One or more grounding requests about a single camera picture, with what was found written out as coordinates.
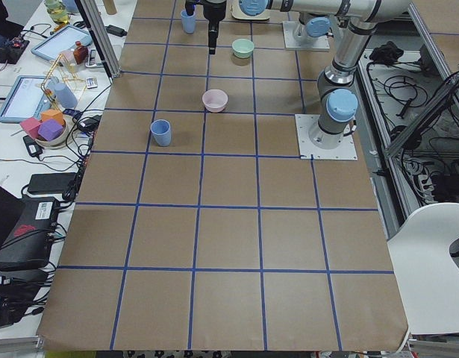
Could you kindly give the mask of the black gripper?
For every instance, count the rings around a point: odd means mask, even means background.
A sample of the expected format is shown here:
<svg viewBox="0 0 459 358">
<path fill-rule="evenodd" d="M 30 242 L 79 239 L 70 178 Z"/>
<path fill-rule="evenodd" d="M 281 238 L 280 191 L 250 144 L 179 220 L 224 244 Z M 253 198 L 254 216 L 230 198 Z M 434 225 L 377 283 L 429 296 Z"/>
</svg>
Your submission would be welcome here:
<svg viewBox="0 0 459 358">
<path fill-rule="evenodd" d="M 219 36 L 219 22 L 225 18 L 226 14 L 226 0 L 186 0 L 185 10 L 187 15 L 194 14 L 195 6 L 201 5 L 203 7 L 203 15 L 208 23 L 208 50 L 209 54 L 216 53 L 217 38 Z"/>
</svg>

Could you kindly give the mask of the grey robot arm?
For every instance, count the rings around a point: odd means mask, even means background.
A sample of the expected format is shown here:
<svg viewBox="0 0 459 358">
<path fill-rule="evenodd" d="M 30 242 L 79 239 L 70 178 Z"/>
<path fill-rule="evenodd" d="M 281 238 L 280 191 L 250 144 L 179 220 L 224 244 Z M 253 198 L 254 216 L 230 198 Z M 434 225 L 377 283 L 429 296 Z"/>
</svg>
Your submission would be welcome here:
<svg viewBox="0 0 459 358">
<path fill-rule="evenodd" d="M 240 1 L 240 9 L 248 16 L 267 10 L 297 11 L 349 18 L 331 65 L 319 75 L 317 87 L 322 112 L 310 127 L 310 141 L 319 148 L 339 145 L 349 121 L 358 107 L 357 97 L 349 89 L 353 84 L 356 65 L 375 27 L 405 12 L 409 1 Z"/>
<path fill-rule="evenodd" d="M 271 1 L 238 1 L 241 11 L 247 16 L 258 16 L 269 9 Z M 225 18 L 227 1 L 185 1 L 182 19 L 194 17 L 197 5 L 203 7 L 204 18 L 208 21 L 207 47 L 209 54 L 216 53 L 219 36 L 219 23 Z M 315 16 L 310 19 L 309 13 L 299 12 L 299 23 L 296 25 L 294 38 L 297 40 L 315 40 L 325 36 L 330 29 L 330 21 L 326 16 Z"/>
</svg>

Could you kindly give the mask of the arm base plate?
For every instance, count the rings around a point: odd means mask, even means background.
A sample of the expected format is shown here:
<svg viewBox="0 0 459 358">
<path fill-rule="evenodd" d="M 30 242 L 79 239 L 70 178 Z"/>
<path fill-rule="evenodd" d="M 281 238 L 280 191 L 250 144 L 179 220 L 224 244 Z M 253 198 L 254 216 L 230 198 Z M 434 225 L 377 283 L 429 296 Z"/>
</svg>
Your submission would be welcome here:
<svg viewBox="0 0 459 358">
<path fill-rule="evenodd" d="M 292 51 L 325 51 L 330 50 L 328 37 L 311 37 L 307 34 L 305 26 L 298 21 L 284 21 L 283 34 L 286 50 Z"/>
<path fill-rule="evenodd" d="M 296 114 L 299 157 L 303 160 L 357 160 L 350 124 L 341 134 L 327 134 L 319 128 L 319 115 Z"/>
</svg>

